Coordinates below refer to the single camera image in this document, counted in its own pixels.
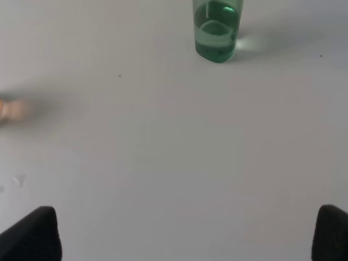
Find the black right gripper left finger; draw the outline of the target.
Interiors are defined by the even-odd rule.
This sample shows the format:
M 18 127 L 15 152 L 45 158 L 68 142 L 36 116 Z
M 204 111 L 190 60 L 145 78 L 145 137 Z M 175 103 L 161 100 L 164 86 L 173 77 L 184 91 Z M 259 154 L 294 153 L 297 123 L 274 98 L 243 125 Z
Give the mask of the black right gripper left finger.
M 1 261 L 61 261 L 55 209 L 38 207 L 1 233 Z

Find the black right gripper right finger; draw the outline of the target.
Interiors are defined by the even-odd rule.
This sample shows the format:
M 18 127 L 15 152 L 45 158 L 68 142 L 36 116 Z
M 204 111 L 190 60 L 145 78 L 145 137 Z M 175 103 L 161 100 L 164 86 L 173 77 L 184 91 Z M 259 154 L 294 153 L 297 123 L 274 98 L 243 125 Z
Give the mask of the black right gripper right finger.
M 347 212 L 332 205 L 320 207 L 311 250 L 312 261 L 347 261 Z

